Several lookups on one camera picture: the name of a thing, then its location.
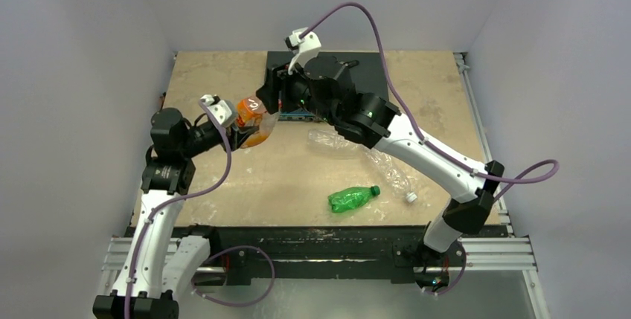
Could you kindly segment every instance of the crushed plastic bottle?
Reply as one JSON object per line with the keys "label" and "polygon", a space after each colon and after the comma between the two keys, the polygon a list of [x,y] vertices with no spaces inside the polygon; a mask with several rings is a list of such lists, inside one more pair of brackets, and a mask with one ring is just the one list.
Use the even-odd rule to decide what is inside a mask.
{"label": "crushed plastic bottle", "polygon": [[310,129],[307,133],[307,146],[321,154],[330,155],[338,159],[357,157],[359,144],[345,140],[336,132],[323,129]]}
{"label": "crushed plastic bottle", "polygon": [[405,172],[392,161],[390,155],[351,143],[336,132],[323,129],[311,129],[307,135],[307,143],[310,148],[318,152],[326,152],[337,158],[354,158],[357,156],[358,150],[361,149],[377,172],[390,185],[396,196],[400,196],[407,202],[414,202],[418,199],[418,195],[412,191],[412,182]]}
{"label": "crushed plastic bottle", "polygon": [[349,187],[329,195],[329,205],[334,213],[343,213],[366,205],[372,198],[379,195],[378,186]]}
{"label": "crushed plastic bottle", "polygon": [[411,181],[408,176],[393,161],[390,155],[376,149],[362,147],[366,158],[374,165],[375,169],[392,187],[397,196],[403,197],[407,202],[414,202],[418,195],[412,191]]}

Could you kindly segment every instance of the metal frame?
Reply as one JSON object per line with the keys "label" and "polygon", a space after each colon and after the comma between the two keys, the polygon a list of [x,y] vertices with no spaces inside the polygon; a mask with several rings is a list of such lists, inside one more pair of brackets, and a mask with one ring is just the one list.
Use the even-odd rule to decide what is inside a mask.
{"label": "metal frame", "polygon": [[[491,156],[491,151],[490,151],[489,144],[487,141],[487,136],[486,136],[486,133],[484,132],[484,126],[482,125],[482,120],[480,118],[478,106],[475,103],[475,97],[473,96],[473,89],[471,88],[469,73],[467,72],[467,70],[469,69],[469,66],[465,63],[463,54],[454,53],[454,58],[455,58],[456,65],[458,66],[458,72],[460,73],[460,76],[461,76],[462,85],[464,87],[465,92],[467,93],[467,101],[469,103],[469,110],[471,111],[471,115],[473,117],[473,123],[475,124],[475,132],[478,134],[478,140],[484,152],[484,161],[491,161],[493,157]],[[510,223],[510,217],[508,216],[508,209],[506,208],[506,202],[504,201],[503,196],[497,202],[497,206],[498,206],[500,223],[502,225],[506,225],[508,233],[510,233],[511,236],[514,236],[513,226]],[[530,253],[533,254],[533,261],[534,261],[534,253],[532,251],[530,240],[528,240],[528,247],[531,248]],[[549,319],[550,313],[548,311],[548,305],[546,304],[545,298],[543,296],[541,283],[539,282],[536,262],[533,262],[533,264],[534,264],[533,268],[524,268],[522,270],[522,273],[524,275],[524,281],[526,283],[526,288],[528,289],[528,296],[530,298],[530,302],[531,302],[536,319]]]}
{"label": "metal frame", "polygon": [[[484,161],[492,160],[489,145],[484,133],[484,127],[478,113],[473,90],[471,88],[467,69],[469,68],[464,62],[462,54],[454,54],[458,71],[461,75],[464,90],[467,95],[469,108],[478,141],[484,152]],[[539,277],[537,275],[536,260],[533,253],[530,240],[528,238],[516,238],[514,236],[513,227],[510,221],[508,210],[504,199],[500,199],[496,206],[498,207],[500,225],[504,225],[507,229],[507,237],[499,238],[464,238],[462,245],[466,249],[467,255],[467,271],[521,271],[524,277],[525,286],[528,290],[529,300],[536,319],[549,319],[545,298]],[[173,258],[177,251],[180,238],[172,238],[167,248],[167,256],[165,262]],[[126,256],[131,247],[132,238],[113,238],[109,244],[109,248],[103,262],[102,274],[98,286],[98,294],[108,295],[112,290],[118,274],[124,266]],[[421,268],[415,268],[414,271],[420,271]],[[438,271],[440,268],[427,268],[428,271]],[[222,274],[222,267],[203,266],[197,269],[197,274]]]}

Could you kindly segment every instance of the white bottle cap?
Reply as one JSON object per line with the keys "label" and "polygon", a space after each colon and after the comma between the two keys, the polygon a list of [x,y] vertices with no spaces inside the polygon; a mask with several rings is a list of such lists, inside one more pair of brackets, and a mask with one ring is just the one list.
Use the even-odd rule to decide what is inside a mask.
{"label": "white bottle cap", "polygon": [[406,195],[406,200],[409,203],[414,202],[414,200],[418,199],[418,196],[416,195],[416,193],[408,193],[408,195]]}

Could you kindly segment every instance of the green plastic bottle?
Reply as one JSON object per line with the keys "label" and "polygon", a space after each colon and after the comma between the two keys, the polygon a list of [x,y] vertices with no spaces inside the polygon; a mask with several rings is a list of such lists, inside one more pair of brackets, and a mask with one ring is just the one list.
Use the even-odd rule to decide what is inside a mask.
{"label": "green plastic bottle", "polygon": [[329,205],[334,213],[343,213],[366,205],[380,193],[381,190],[376,185],[373,187],[349,187],[329,195]]}

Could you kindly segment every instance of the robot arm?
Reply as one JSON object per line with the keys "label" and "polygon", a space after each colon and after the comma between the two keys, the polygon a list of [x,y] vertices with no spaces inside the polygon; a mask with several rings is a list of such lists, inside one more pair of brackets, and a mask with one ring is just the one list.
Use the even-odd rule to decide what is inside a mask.
{"label": "robot arm", "polygon": [[490,214],[499,184],[466,173],[425,142],[431,141],[478,173],[501,176],[504,167],[495,161],[483,164],[468,159],[424,131],[426,138],[419,139],[408,116],[397,106],[375,94],[356,91],[349,72],[352,62],[317,57],[318,37],[311,38],[315,35],[311,32],[301,41],[302,31],[295,30],[286,39],[295,54],[292,61],[269,70],[257,91],[268,111],[278,111],[280,95],[284,111],[311,112],[345,139],[399,158],[445,189],[451,199],[426,229],[417,251],[420,256],[440,257],[461,234],[478,233]]}

